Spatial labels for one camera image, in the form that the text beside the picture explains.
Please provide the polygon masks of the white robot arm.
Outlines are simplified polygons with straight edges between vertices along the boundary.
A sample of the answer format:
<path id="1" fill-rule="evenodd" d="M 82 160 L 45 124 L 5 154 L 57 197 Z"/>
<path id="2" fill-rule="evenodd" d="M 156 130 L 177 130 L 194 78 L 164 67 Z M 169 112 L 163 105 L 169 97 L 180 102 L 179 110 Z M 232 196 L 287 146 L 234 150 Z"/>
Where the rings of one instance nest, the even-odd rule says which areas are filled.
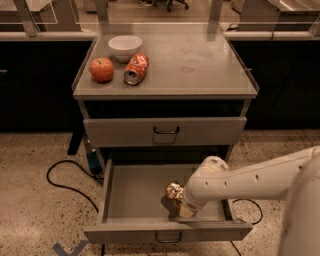
<path id="1" fill-rule="evenodd" d="M 308 148 L 229 170 L 208 157 L 189 178 L 180 215 L 189 218 L 220 199 L 285 200 L 279 256 L 320 256 L 320 149 Z"/>

